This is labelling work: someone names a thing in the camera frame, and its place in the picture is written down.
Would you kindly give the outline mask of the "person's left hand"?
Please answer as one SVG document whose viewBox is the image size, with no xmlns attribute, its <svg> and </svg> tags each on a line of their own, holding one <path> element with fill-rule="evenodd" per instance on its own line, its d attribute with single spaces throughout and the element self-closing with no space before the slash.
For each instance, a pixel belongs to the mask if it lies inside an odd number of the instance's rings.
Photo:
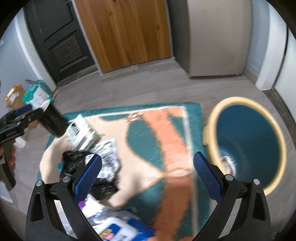
<svg viewBox="0 0 296 241">
<path fill-rule="evenodd" d="M 15 142 L 16 142 L 15 140 L 12 141 L 12 145 L 9 150 L 9 156 L 6 157 L 6 160 L 8 161 L 10 167 L 13 170 L 16 168 L 16 147 L 14 145 Z M 2 146 L 0 147 L 0 154 L 1 154 L 1 159 L 2 159 L 2 156 L 4 154 L 4 149 Z"/>
</svg>

